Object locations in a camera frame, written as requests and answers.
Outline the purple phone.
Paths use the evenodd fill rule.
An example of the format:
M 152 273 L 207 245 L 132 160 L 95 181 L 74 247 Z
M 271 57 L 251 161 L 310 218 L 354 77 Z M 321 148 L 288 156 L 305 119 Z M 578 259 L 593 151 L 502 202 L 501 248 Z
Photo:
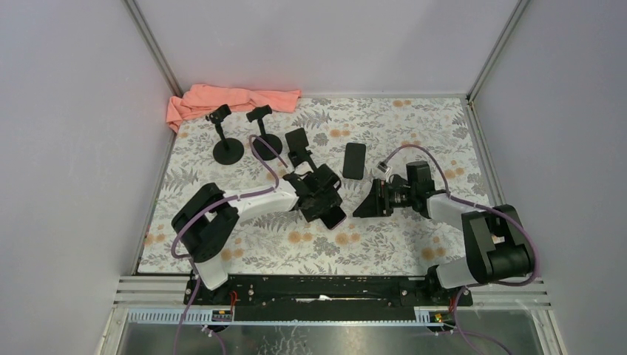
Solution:
M 321 214 L 319 219 L 328 230 L 334 230 L 346 219 L 346 217 L 347 215 L 340 206 L 334 206 L 325 213 Z

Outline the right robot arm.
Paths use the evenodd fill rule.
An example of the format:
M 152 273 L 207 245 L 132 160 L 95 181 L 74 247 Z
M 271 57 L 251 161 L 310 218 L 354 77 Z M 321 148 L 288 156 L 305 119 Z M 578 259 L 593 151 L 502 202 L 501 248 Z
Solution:
M 412 209 L 461 231 L 465 255 L 430 267 L 424 284 L 428 301 L 441 305 L 451 298 L 454 288 L 502 283 L 535 270 L 535 253 L 512 206 L 478 206 L 436 189 L 426 161 L 407 164 L 406 172 L 406 177 L 373 180 L 353 216 L 389 217 L 397 209 Z

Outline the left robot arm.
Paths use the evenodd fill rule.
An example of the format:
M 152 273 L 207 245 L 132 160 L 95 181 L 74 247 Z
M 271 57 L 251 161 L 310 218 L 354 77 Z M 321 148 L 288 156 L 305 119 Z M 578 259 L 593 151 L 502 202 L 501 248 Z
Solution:
M 288 173 L 270 185 L 239 192 L 207 183 L 172 218 L 173 246 L 183 244 L 202 280 L 201 294 L 213 304 L 229 294 L 228 271 L 221 254 L 238 225 L 275 212 L 299 212 L 306 222 L 321 220 L 327 229 L 345 218 L 339 194 L 341 179 L 323 164 L 303 174 Z

